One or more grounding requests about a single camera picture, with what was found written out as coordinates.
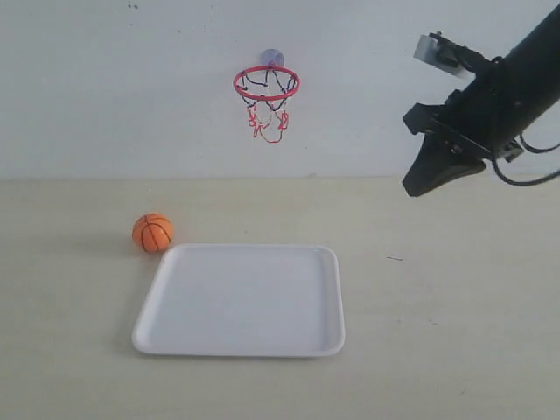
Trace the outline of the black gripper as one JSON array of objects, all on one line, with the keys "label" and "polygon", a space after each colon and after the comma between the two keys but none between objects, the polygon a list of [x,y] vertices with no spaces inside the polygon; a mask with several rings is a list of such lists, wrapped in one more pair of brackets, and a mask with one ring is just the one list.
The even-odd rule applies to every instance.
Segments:
[{"label": "black gripper", "polygon": [[516,73],[489,73],[455,90],[445,103],[417,103],[403,116],[423,143],[402,180],[410,197],[483,172],[482,160],[507,162],[523,152],[517,139],[524,123],[524,79]]}]

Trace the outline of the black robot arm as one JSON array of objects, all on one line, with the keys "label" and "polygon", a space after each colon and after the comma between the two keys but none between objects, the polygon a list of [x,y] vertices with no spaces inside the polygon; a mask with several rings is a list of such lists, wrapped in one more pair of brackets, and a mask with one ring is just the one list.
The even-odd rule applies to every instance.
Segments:
[{"label": "black robot arm", "polygon": [[444,103],[415,104],[402,118],[411,134],[423,135],[415,161],[402,180],[419,197],[455,179],[483,172],[488,165],[511,186],[537,186],[558,171],[531,180],[513,180],[498,162],[524,152],[545,154],[526,142],[524,131],[559,101],[559,10],[554,9],[505,56],[487,59],[435,32],[420,37],[414,57],[448,74],[473,74],[464,89]]}]

